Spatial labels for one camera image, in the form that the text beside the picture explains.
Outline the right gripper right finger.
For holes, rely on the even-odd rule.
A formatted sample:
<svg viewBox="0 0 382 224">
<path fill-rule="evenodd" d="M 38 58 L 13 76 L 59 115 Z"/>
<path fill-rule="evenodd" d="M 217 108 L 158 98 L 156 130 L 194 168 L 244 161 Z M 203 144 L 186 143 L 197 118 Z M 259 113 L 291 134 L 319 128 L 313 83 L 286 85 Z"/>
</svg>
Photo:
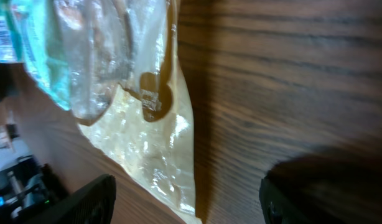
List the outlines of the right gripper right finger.
<svg viewBox="0 0 382 224">
<path fill-rule="evenodd" d="M 267 177 L 261 181 L 259 201 L 265 224 L 309 223 L 309 219 Z"/>
</svg>

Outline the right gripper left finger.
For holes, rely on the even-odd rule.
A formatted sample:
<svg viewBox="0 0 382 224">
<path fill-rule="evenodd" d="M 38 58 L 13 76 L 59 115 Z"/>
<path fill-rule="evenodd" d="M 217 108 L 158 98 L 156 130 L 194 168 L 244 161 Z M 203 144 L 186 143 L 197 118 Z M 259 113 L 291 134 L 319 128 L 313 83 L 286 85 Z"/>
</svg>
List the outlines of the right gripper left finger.
<svg viewBox="0 0 382 224">
<path fill-rule="evenodd" d="M 26 224 L 110 224 L 115 200 L 116 179 L 103 174 Z"/>
</svg>

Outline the brown white snack bag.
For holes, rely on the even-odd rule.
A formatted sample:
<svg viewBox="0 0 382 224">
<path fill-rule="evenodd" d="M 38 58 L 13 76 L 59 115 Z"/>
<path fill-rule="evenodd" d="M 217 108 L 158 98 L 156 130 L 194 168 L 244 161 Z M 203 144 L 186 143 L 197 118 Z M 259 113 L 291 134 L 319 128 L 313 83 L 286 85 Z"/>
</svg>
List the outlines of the brown white snack bag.
<svg viewBox="0 0 382 224">
<path fill-rule="evenodd" d="M 199 223 L 193 111 L 177 54 L 179 6 L 54 3 L 80 131 L 185 223 Z"/>
</svg>

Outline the teal wet wipes pack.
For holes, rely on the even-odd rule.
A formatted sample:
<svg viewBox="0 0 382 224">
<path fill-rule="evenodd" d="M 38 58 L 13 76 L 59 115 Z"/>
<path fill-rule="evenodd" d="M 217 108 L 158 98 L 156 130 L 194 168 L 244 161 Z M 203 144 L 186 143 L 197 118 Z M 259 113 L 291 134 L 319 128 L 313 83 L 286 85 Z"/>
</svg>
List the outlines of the teal wet wipes pack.
<svg viewBox="0 0 382 224">
<path fill-rule="evenodd" d="M 0 0 L 0 63 L 23 63 L 57 106 L 71 108 L 70 71 L 53 1 Z"/>
</svg>

